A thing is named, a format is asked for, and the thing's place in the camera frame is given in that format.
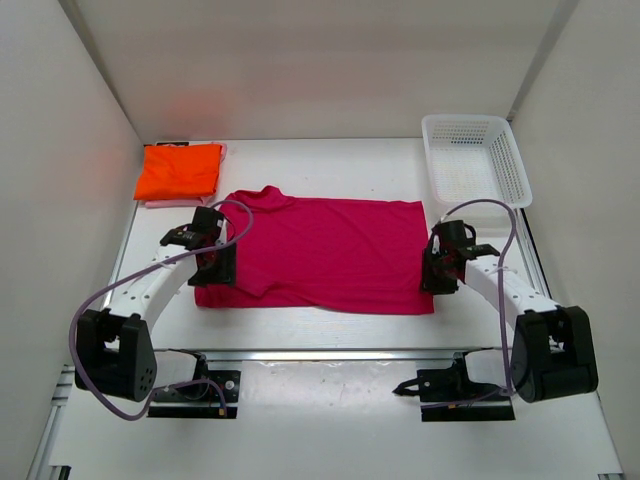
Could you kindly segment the magenta t-shirt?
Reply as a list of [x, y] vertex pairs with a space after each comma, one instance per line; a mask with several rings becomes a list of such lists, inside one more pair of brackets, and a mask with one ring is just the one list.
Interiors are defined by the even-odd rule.
[[419, 201], [304, 198], [266, 186], [229, 194], [221, 210], [246, 234], [235, 284], [196, 288], [201, 308], [435, 311], [420, 289], [427, 224]]

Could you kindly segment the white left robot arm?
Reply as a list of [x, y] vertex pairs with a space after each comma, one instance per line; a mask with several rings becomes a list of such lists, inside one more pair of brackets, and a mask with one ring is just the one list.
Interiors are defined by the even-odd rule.
[[152, 259], [155, 269], [125, 282], [101, 310], [87, 309], [75, 329], [75, 355], [85, 373], [75, 375], [87, 391], [140, 402], [158, 388], [197, 391], [204, 356], [189, 350], [155, 350], [151, 332], [183, 286], [231, 286], [237, 245], [230, 221], [214, 208], [198, 207], [190, 223], [169, 230]]

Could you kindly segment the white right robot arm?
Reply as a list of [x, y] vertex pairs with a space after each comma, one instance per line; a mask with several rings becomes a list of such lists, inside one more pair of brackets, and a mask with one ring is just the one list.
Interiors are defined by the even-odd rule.
[[463, 354], [464, 379], [515, 392], [528, 403], [595, 391], [599, 376], [587, 313], [539, 293], [506, 266], [505, 256], [477, 243], [462, 220], [437, 223], [423, 252], [423, 291], [451, 295], [465, 285], [499, 315], [501, 347]]

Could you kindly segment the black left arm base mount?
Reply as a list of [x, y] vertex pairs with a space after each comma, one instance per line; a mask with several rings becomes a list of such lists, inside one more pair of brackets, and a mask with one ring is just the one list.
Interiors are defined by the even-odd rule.
[[215, 383], [169, 387], [158, 393], [147, 411], [159, 419], [236, 419], [241, 390], [241, 369], [235, 363], [215, 363], [204, 353], [189, 351], [196, 358], [195, 378]]

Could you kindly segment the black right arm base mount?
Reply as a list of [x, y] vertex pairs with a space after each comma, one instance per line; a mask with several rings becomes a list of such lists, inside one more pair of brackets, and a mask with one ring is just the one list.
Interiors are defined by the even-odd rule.
[[515, 421], [510, 397], [492, 383], [472, 381], [467, 353], [455, 352], [445, 368], [420, 368], [412, 379], [399, 383], [397, 397], [417, 397], [422, 422]]

